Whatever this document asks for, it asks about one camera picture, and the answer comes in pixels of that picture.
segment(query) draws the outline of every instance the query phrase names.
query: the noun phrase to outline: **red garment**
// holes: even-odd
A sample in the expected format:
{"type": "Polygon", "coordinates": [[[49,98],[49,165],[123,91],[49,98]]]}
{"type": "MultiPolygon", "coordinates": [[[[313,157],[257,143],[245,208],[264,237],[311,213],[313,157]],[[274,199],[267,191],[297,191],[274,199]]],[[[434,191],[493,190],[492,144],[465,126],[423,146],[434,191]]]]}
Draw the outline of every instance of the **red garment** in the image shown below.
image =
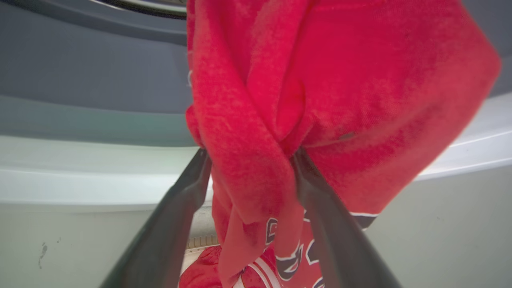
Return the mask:
{"type": "Polygon", "coordinates": [[[467,125],[500,67],[456,0],[195,0],[187,12],[186,116],[214,164],[223,287],[263,253],[270,217],[278,259],[304,244],[299,146],[349,211],[378,214],[467,125]]]}

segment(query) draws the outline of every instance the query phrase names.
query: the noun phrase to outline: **scuff mark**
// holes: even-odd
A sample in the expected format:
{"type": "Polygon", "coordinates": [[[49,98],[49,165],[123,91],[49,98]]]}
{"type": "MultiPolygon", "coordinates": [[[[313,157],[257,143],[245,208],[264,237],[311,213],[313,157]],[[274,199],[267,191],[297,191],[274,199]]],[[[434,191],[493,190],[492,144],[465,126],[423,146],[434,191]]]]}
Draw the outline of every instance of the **scuff mark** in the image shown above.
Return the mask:
{"type": "Polygon", "coordinates": [[[48,246],[46,246],[46,242],[43,242],[42,243],[41,256],[39,256],[39,262],[38,262],[39,263],[39,269],[42,269],[41,260],[45,256],[47,250],[48,250],[48,246]]]}

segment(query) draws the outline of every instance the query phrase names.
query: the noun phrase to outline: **red fabric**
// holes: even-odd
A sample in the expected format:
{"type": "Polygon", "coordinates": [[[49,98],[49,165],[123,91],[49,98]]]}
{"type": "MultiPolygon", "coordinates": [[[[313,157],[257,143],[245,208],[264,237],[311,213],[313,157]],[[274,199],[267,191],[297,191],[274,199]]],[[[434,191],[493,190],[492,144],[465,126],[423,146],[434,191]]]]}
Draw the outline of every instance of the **red fabric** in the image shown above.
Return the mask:
{"type": "Polygon", "coordinates": [[[289,162],[299,146],[351,212],[378,214],[467,125],[500,67],[456,0],[187,8],[186,116],[214,164],[223,287],[263,253],[269,217],[279,222],[277,257],[300,242],[289,162]]]}

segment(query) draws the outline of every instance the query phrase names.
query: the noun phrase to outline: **laundry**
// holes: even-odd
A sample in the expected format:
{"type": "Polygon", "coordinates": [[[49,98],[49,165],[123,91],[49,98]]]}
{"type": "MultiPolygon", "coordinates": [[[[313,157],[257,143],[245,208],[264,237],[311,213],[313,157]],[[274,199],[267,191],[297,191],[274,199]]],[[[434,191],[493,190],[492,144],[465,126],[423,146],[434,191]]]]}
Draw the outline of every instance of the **laundry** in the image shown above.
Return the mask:
{"type": "Polygon", "coordinates": [[[180,288],[321,287],[293,153],[306,149],[364,228],[461,133],[500,70],[457,0],[187,5],[186,117],[213,162],[220,247],[180,288]]]}

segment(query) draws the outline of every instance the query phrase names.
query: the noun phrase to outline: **white surface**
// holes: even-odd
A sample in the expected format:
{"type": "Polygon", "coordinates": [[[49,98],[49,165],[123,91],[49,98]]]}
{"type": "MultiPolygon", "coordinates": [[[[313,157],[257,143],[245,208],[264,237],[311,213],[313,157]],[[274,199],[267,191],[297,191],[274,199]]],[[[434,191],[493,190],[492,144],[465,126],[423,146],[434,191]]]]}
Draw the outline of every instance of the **white surface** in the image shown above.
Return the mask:
{"type": "MultiPolygon", "coordinates": [[[[488,99],[417,180],[512,163],[512,94],[488,99]]],[[[0,209],[153,208],[197,148],[155,148],[0,136],[0,209]]],[[[211,181],[205,205],[211,205],[211,181]]]]}
{"type": "MultiPolygon", "coordinates": [[[[367,235],[404,288],[510,288],[511,175],[414,182],[367,235]]],[[[96,288],[150,213],[0,212],[0,287],[96,288]]]]}

